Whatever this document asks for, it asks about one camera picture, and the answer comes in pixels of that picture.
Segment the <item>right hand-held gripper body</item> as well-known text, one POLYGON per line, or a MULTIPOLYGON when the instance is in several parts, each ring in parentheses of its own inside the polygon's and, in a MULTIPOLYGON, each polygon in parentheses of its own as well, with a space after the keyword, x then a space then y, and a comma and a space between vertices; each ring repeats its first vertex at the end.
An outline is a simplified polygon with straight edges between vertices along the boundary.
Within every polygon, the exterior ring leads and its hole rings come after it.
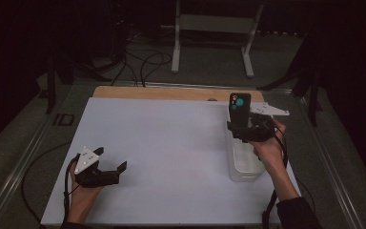
POLYGON ((272 138, 275 134, 275 125, 273 124, 273 117, 275 115, 287 116, 290 112, 281 110, 269 105, 267 102, 251 103, 250 113, 248 119, 248 127, 239 127, 239 131, 233 133, 234 138, 241 139, 243 142, 255 141, 263 142, 272 138), (250 115, 261 115, 262 124, 260 126, 253 126, 250 115))

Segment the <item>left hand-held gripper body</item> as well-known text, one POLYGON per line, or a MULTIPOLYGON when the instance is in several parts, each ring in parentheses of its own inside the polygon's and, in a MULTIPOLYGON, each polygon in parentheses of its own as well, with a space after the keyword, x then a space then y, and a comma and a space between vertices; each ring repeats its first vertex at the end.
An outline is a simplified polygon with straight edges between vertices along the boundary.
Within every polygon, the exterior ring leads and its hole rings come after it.
POLYGON ((94 150, 84 148, 80 154, 74 170, 75 181, 85 188, 104 187, 119 183, 116 171, 101 171, 98 169, 100 156, 94 150))

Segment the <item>black phone case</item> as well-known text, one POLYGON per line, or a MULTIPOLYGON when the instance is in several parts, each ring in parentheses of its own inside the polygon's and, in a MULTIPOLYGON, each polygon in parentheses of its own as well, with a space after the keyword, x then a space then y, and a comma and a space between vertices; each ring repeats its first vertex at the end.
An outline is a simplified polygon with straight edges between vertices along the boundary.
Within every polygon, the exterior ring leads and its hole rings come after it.
POLYGON ((242 93, 232 93, 230 94, 230 101, 229 101, 229 115, 230 121, 237 125, 238 127, 248 127, 248 119, 250 113, 250 106, 251 106, 251 95, 250 94, 242 94, 242 93), (238 97, 244 100, 244 105, 240 108, 234 110, 231 108, 232 105, 232 97, 237 95, 238 97))

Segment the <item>long white plastic bin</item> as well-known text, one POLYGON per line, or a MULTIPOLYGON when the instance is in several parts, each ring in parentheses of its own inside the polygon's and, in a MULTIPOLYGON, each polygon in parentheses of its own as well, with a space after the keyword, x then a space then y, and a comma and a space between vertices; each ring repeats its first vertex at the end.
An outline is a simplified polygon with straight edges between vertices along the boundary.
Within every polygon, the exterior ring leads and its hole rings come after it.
POLYGON ((234 138, 233 132, 225 130, 229 176, 235 182, 254 182, 263 173, 265 167, 254 155, 254 147, 248 142, 234 138))

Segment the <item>person's right hand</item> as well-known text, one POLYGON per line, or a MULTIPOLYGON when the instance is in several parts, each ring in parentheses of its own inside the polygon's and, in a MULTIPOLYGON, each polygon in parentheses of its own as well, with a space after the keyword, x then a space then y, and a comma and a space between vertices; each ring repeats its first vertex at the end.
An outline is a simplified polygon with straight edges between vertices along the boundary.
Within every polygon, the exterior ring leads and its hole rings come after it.
POLYGON ((286 127, 276 119, 273 119, 273 124, 275 130, 272 138, 263 142, 250 141, 254 146, 254 154, 259 157, 268 172, 285 169, 283 134, 286 127))

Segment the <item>person's left hand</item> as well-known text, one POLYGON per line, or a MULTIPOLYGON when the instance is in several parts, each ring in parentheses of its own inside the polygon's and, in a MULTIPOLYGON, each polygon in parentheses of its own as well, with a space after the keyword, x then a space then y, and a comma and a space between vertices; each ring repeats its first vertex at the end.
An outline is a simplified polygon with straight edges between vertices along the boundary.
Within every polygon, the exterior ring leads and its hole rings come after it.
POLYGON ((75 181, 74 170, 76 163, 73 162, 69 169, 71 175, 71 206, 67 216, 67 222, 83 224, 86 221, 102 187, 85 188, 75 181))

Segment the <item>white table mat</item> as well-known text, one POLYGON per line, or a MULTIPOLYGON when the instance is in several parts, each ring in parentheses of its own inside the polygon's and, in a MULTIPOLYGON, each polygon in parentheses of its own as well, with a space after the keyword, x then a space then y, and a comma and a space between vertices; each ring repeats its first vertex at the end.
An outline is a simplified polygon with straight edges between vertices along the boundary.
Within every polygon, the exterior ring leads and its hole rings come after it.
POLYGON ((99 195, 88 223, 257 225, 273 184, 230 178, 226 103, 91 98, 67 157, 103 148, 100 169, 127 169, 99 195))

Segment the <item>black tripod stand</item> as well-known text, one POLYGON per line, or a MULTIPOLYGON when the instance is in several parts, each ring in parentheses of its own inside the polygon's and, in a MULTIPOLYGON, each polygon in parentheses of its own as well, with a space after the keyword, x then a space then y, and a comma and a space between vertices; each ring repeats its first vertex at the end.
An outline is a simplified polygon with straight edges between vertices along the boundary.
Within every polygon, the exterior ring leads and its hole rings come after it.
POLYGON ((270 91, 278 86, 297 79, 292 88, 294 97, 303 97, 309 93, 308 117, 316 126, 317 94, 319 77, 322 69, 321 38, 309 32, 302 41, 287 72, 279 79, 264 86, 257 87, 260 91, 270 91))
POLYGON ((78 70, 94 80, 110 82, 110 80, 102 76, 101 73, 110 70, 114 66, 115 63, 110 63, 100 67, 92 67, 77 62, 65 54, 50 56, 47 60, 47 88, 43 89, 39 95, 40 97, 47 99, 46 114, 49 115, 56 105, 56 77, 59 77, 62 83, 71 84, 74 80, 74 76, 71 72, 73 70, 78 70))

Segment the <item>white metal stand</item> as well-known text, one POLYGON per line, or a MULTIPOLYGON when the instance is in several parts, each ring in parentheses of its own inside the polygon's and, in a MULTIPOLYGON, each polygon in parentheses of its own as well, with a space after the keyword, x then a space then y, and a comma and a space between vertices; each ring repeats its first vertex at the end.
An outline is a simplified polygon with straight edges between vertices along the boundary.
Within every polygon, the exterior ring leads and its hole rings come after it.
POLYGON ((261 14, 264 9, 263 5, 259 4, 256 7, 255 15, 252 18, 187 14, 182 13, 180 7, 181 0, 175 0, 174 47, 171 67, 172 73, 179 72, 181 53, 180 32, 212 31, 248 35, 247 43, 241 48, 241 55, 247 77, 254 77, 254 69, 250 57, 250 50, 254 42, 261 14))

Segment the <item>black rectangular floor frame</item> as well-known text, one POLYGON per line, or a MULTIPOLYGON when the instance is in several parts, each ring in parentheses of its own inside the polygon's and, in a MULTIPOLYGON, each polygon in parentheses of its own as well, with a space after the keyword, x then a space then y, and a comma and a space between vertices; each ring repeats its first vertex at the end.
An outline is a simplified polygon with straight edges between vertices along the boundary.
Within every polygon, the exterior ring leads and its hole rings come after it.
POLYGON ((74 121, 73 114, 57 114, 52 123, 53 126, 71 126, 74 121))

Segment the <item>metal floor rail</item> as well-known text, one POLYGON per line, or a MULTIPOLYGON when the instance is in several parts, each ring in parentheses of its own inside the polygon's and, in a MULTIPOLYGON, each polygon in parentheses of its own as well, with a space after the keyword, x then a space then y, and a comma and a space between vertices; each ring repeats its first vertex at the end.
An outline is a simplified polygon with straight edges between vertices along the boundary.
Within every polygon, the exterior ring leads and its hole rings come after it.
POLYGON ((56 91, 49 114, 48 99, 36 96, 0 134, 0 216, 5 211, 31 157, 39 148, 54 113, 68 96, 71 86, 56 91))
POLYGON ((327 179, 331 183, 333 192, 341 208, 343 215, 351 229, 364 229, 360 216, 350 198, 350 195, 336 170, 329 152, 323 142, 317 128, 312 124, 308 116, 309 107, 303 97, 296 97, 295 102, 302 115, 302 120, 306 123, 308 132, 312 135, 312 140, 317 147, 317 154, 326 173, 327 179))

